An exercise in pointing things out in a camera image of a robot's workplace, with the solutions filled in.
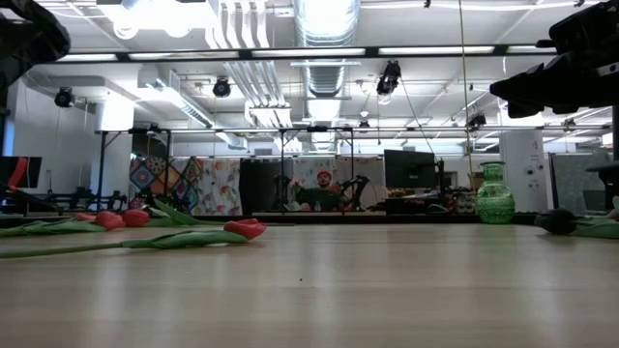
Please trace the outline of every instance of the air duct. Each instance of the air duct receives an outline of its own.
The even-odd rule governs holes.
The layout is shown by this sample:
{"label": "air duct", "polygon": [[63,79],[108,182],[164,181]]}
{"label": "air duct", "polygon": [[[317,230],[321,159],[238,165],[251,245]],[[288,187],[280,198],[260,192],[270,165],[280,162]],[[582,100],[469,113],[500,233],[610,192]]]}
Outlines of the air duct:
{"label": "air duct", "polygon": [[[352,45],[360,5],[360,0],[295,0],[299,45],[303,47]],[[338,118],[341,101],[328,98],[343,95],[345,75],[345,67],[304,68],[308,97],[320,98],[318,101],[308,101],[308,113],[315,121],[333,123]],[[314,145],[317,148],[327,146],[324,143],[319,145],[318,141],[314,141]]]}

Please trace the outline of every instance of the wooden table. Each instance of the wooden table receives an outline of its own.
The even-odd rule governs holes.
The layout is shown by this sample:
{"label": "wooden table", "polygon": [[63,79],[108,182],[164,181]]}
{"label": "wooden table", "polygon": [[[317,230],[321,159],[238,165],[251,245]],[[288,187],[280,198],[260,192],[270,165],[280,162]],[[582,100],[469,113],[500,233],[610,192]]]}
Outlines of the wooden table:
{"label": "wooden table", "polygon": [[618,328],[619,243],[533,227],[272,227],[251,246],[0,260],[2,348],[619,347]]}

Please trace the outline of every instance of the green stem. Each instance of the green stem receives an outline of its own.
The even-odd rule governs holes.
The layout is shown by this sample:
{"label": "green stem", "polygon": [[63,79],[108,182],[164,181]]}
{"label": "green stem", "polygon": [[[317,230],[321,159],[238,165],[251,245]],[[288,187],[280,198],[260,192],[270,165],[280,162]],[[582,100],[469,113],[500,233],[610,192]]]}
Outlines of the green stem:
{"label": "green stem", "polygon": [[70,246],[70,247],[58,247],[58,248],[53,248],[53,249],[1,252],[0,259],[47,256],[47,255],[55,255],[55,254],[71,253],[71,252],[102,250],[102,249],[116,248],[116,247],[123,247],[123,246],[120,243],[109,243],[109,244],[92,245],[92,246]]}

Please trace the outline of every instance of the black monitor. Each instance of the black monitor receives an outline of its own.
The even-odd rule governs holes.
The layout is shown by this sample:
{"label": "black monitor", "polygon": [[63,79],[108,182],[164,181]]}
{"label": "black monitor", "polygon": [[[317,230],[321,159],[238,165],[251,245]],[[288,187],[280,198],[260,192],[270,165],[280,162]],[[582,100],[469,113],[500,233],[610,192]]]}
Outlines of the black monitor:
{"label": "black monitor", "polygon": [[19,159],[25,161],[25,171],[15,185],[16,188],[35,189],[39,183],[39,172],[41,171],[41,158],[28,157],[0,157],[0,183],[8,185],[13,177]]}
{"label": "black monitor", "polygon": [[385,181],[390,189],[435,188],[434,154],[385,150]]}

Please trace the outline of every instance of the vase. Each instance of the vase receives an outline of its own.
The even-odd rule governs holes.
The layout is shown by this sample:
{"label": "vase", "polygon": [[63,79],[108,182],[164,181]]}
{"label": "vase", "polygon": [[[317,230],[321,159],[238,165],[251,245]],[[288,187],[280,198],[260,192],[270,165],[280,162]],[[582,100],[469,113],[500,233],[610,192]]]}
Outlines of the vase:
{"label": "vase", "polygon": [[484,183],[477,192],[477,211],[484,223],[509,223],[516,203],[512,189],[503,182],[501,161],[482,163]]}

